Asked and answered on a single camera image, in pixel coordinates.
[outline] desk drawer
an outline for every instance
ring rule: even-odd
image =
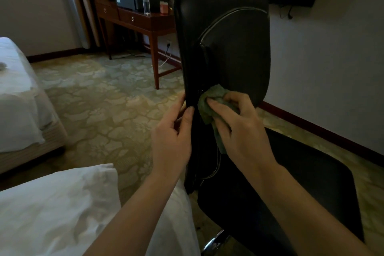
[[[105,19],[119,19],[119,13],[117,8],[107,6],[101,3],[96,3],[97,13],[100,17]]]
[[[132,24],[141,29],[152,30],[151,18],[138,12],[119,8],[120,20]]]

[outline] chair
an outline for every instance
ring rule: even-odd
[[[220,83],[247,93],[256,107],[270,75],[268,0],[175,0],[174,14],[187,105]],[[341,162],[266,129],[278,163],[333,216],[364,241],[351,171]],[[201,210],[223,231],[202,255],[213,255],[228,236],[261,255],[295,255],[266,205],[227,155],[216,147],[212,127],[195,112],[192,155],[184,182],[198,191]]]

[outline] bottle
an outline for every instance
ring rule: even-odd
[[[149,16],[151,15],[151,8],[149,6],[149,0],[143,0],[143,9],[144,9],[144,14]]]

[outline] green cloth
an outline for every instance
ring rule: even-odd
[[[240,113],[239,109],[235,107],[233,104],[226,102],[223,100],[224,96],[229,92],[229,90],[224,89],[220,84],[216,84],[215,86],[212,86],[209,88],[206,92],[204,92],[200,98],[199,102],[197,103],[197,108],[199,109],[199,113],[201,118],[203,119],[203,122],[208,125],[209,123],[212,124],[212,127],[214,129],[216,144],[218,149],[220,150],[220,153],[226,154],[227,151],[225,150],[223,141],[221,140],[220,134],[218,133],[215,121],[213,117],[220,117],[207,103],[207,98],[212,98],[219,103],[223,103],[227,106],[229,106],[231,109],[233,109],[236,113]]]

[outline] person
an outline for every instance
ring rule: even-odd
[[[229,92],[224,99],[237,105],[240,114],[213,99],[207,102],[227,123],[215,118],[228,156],[265,202],[296,253],[299,256],[372,255],[363,242],[276,162],[264,125],[248,95]],[[152,130],[151,174],[89,247],[85,256],[146,253],[160,215],[192,151],[194,108],[191,106],[184,110],[183,103],[184,95]]]

